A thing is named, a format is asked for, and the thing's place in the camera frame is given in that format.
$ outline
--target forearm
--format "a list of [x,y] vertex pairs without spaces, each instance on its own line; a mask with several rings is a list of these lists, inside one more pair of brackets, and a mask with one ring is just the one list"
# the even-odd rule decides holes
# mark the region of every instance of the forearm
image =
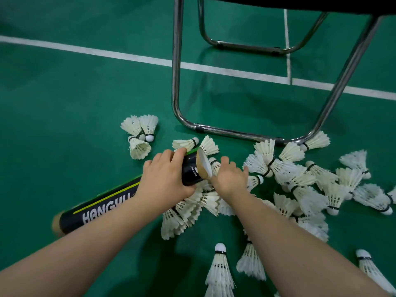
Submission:
[[230,205],[281,296],[387,296],[341,254],[254,196]]
[[2,296],[83,295],[123,245],[161,210],[135,195],[0,272]]

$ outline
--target person's right arm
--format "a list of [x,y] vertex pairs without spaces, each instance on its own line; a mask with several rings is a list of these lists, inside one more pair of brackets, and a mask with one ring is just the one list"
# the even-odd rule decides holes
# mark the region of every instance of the person's right arm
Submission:
[[247,169],[222,157],[212,183],[240,219],[282,297],[389,297],[329,245],[251,195],[247,180]]

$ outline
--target bare skin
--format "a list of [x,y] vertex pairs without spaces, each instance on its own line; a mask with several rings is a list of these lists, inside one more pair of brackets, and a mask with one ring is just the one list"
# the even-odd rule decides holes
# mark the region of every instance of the bare skin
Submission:
[[[186,149],[146,161],[136,195],[0,272],[2,296],[82,296],[140,229],[194,193],[181,182]],[[246,191],[248,172],[221,160],[212,182],[249,234],[282,297],[388,296],[342,255]]]

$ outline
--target hand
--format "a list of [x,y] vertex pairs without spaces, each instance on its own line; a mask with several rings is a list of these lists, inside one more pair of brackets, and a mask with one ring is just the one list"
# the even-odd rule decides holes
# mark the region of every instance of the hand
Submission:
[[227,203],[230,203],[234,196],[246,194],[248,191],[249,171],[247,167],[244,170],[236,167],[236,164],[227,156],[221,158],[221,166],[217,176],[211,178],[213,187],[216,192],[223,198]]
[[179,148],[176,152],[165,150],[143,166],[136,195],[158,205],[161,213],[195,192],[194,186],[184,186],[181,182],[181,165],[186,151],[186,148]]

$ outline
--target person's left hand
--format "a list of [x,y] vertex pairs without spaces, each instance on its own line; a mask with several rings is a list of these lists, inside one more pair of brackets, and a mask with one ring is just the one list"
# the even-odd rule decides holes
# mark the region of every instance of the person's left hand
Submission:
[[168,149],[146,161],[136,195],[152,200],[163,212],[193,195],[195,187],[184,186],[181,182],[181,165],[186,152],[186,148],[176,152]]

